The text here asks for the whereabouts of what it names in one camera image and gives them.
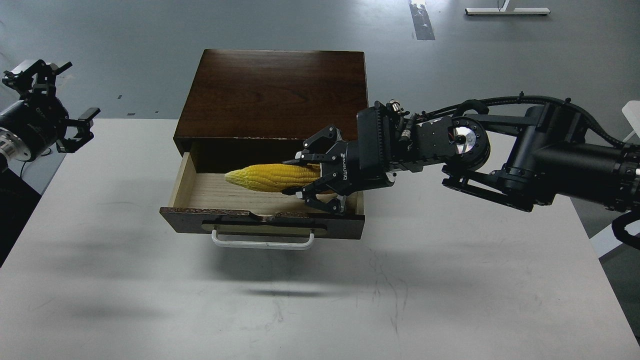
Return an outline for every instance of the white drawer handle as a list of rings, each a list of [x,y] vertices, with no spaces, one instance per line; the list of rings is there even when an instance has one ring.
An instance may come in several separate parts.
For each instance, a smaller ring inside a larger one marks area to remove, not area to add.
[[[275,250],[307,250],[314,244],[314,230],[309,230],[309,240],[305,243],[277,243],[267,241],[243,241],[243,240],[221,240],[218,238],[218,229],[214,226],[211,231],[213,243],[220,247],[236,247],[244,249],[275,249]]]

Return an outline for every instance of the dark wood cabinet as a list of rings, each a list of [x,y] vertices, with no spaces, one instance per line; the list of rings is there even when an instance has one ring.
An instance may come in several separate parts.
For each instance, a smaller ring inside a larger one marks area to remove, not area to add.
[[[318,237],[360,238],[361,193],[349,197],[346,215],[331,215],[295,197],[228,184],[224,173],[289,160],[329,124],[355,140],[356,114],[366,107],[363,53],[205,50],[173,137],[183,160],[161,214],[181,233],[270,225],[282,235],[316,229]]]

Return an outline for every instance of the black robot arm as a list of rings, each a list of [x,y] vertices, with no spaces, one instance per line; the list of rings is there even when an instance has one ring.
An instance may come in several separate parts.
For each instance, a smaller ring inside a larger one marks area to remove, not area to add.
[[[490,106],[507,104],[533,106],[523,117],[489,115]],[[570,99],[520,93],[408,115],[397,101],[376,102],[358,112],[358,140],[351,142],[342,140],[335,126],[326,127],[303,142],[303,150],[287,162],[320,163],[321,177],[283,193],[339,214],[344,212],[346,196],[353,192],[392,186],[398,171],[420,172],[425,165],[443,163],[446,187],[522,211],[550,205],[557,193],[609,210],[631,210],[631,215],[614,222],[614,233],[640,249],[636,237],[624,230],[640,218],[636,215],[640,211],[640,147],[608,135]],[[589,130],[611,146],[585,143]],[[515,143],[502,168],[484,174],[476,170],[490,154],[487,132],[514,136]],[[318,200],[316,195],[327,190],[338,196],[327,203]]]
[[[56,76],[71,67],[43,60],[24,61],[5,71],[3,84],[14,89],[20,99],[0,113],[0,172],[12,159],[33,161],[56,144],[59,152],[76,152],[93,138],[93,118],[100,109],[86,110],[78,120],[69,119],[56,97]],[[76,133],[67,136],[73,127]]]

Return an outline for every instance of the corn cob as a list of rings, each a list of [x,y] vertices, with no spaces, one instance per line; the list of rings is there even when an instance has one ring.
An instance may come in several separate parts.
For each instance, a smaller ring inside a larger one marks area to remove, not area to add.
[[[256,192],[281,192],[286,188],[312,183],[319,177],[319,165],[251,165],[225,174],[226,181]]]

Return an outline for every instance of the white table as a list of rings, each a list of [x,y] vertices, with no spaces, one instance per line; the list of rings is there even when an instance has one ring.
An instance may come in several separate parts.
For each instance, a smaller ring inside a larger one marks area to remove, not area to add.
[[[522,213],[433,166],[365,194],[362,241],[223,249],[158,213],[175,120],[95,123],[0,269],[3,359],[640,357],[567,198]]]

